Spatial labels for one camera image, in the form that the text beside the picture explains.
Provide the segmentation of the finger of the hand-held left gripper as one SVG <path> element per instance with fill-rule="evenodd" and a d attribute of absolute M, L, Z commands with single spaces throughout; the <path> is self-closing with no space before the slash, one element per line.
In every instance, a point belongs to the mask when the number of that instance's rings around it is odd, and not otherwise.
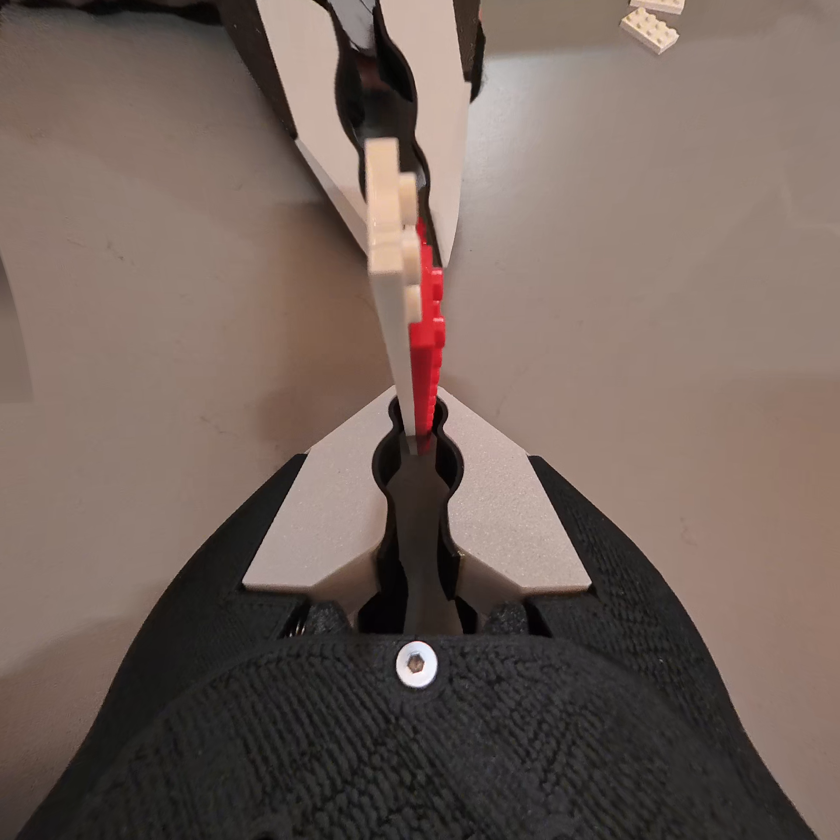
<path fill-rule="evenodd" d="M 459 219 L 470 88 L 452 1 L 384 1 L 386 33 L 412 74 L 415 141 L 428 169 L 428 209 L 443 267 Z"/>
<path fill-rule="evenodd" d="M 319 2 L 256 4 L 290 110 L 295 144 L 365 253 L 360 153 L 337 100 L 341 27 L 330 5 Z"/>

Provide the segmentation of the red lego plate assembly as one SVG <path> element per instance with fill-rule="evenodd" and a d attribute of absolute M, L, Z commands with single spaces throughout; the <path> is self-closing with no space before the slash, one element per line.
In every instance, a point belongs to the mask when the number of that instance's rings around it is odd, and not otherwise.
<path fill-rule="evenodd" d="M 434 265 L 433 249 L 427 243 L 422 218 L 416 223 L 421 244 L 423 276 L 421 281 L 422 318 L 409 325 L 409 343 L 413 376 L 415 436 L 424 438 L 432 432 L 437 404 L 440 369 L 446 339 L 445 317 L 441 311 L 444 297 L 443 268 Z"/>

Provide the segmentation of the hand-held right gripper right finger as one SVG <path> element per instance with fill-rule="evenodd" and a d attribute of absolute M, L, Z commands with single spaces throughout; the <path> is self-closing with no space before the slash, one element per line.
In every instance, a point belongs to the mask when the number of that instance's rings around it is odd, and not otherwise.
<path fill-rule="evenodd" d="M 528 452 L 441 389 L 436 468 L 444 590 L 477 614 L 589 589 L 587 573 Z"/>

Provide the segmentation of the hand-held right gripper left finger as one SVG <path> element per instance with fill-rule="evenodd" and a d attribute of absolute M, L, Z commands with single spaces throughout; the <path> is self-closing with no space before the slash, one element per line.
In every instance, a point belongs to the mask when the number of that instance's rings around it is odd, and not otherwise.
<path fill-rule="evenodd" d="M 394 386 L 312 446 L 243 578 L 252 592 L 303 594 L 357 613 L 378 591 L 387 501 L 373 456 L 392 430 Z"/>

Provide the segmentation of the long white lego plate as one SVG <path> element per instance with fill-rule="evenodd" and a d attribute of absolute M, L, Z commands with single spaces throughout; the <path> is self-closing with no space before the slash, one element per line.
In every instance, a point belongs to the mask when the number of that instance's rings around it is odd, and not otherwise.
<path fill-rule="evenodd" d="M 367 266 L 404 435 L 412 455 L 425 455 L 430 435 L 415 436 L 409 326 L 422 318 L 417 179 L 402 171 L 396 138 L 364 145 Z"/>

